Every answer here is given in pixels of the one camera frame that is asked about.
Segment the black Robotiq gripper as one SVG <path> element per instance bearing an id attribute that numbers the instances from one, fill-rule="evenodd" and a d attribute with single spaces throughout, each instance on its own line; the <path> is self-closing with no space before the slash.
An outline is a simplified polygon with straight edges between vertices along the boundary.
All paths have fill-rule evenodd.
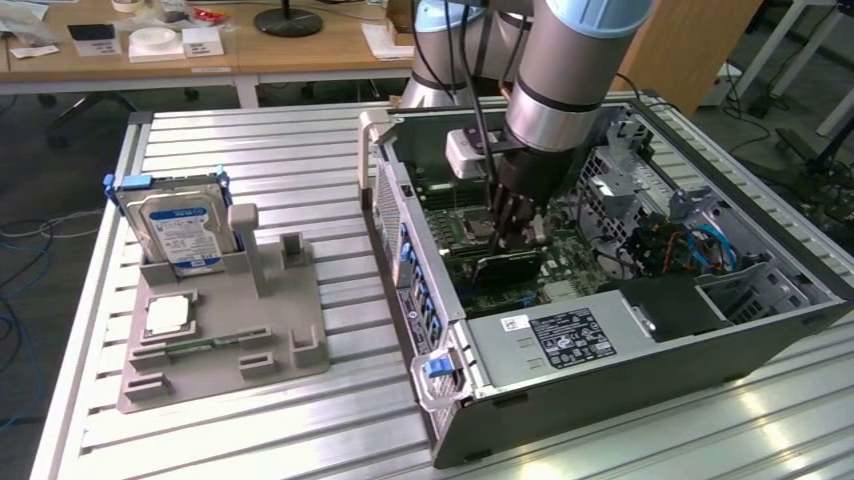
<path id="1" fill-rule="evenodd" d="M 544 155 L 524 150 L 506 152 L 500 159 L 489 184 L 489 246 L 494 253 L 542 242 L 544 234 L 536 231 L 534 223 L 541 222 L 555 190 L 553 166 Z"/>

